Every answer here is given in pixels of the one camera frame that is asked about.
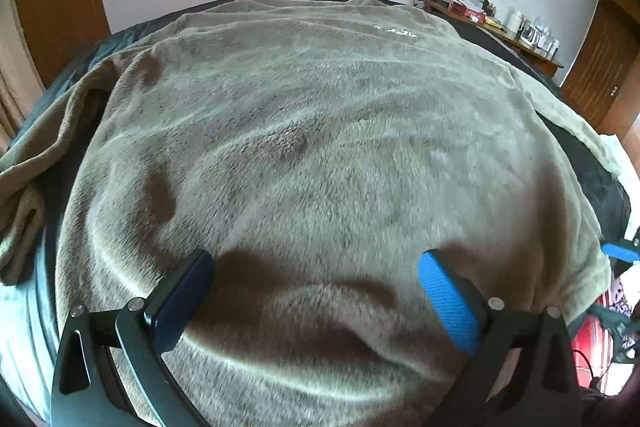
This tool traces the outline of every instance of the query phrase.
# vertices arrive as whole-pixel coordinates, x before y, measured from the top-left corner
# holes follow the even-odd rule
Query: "bed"
[[[132,26],[100,42],[70,63],[47,89],[33,114],[25,122],[18,138],[47,107],[75,85],[102,58],[163,28],[183,13],[199,12],[229,1],[232,0],[219,0],[174,12],[156,20]],[[446,19],[446,15],[441,14],[440,17]],[[520,71],[530,74],[561,100],[559,89],[550,78],[532,68],[488,32],[456,20],[449,20],[449,23],[463,39],[481,46]],[[609,240],[623,237],[631,213],[630,200],[625,189],[619,181],[613,179],[580,140],[542,115],[540,117],[562,146],[574,168],[580,186],[600,222],[603,236]],[[19,284],[13,287],[0,287],[4,317],[4,328],[0,333],[2,375],[25,407],[45,421],[49,418],[50,383],[59,343],[53,290],[56,242],[76,172],[99,121],[100,115],[81,136],[76,137],[72,152],[38,179],[47,208],[44,229],[30,254],[27,268]]]

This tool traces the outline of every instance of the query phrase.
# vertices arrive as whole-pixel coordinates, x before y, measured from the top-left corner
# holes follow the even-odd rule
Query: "beige curtain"
[[[44,92],[14,0],[0,0],[0,155]]]

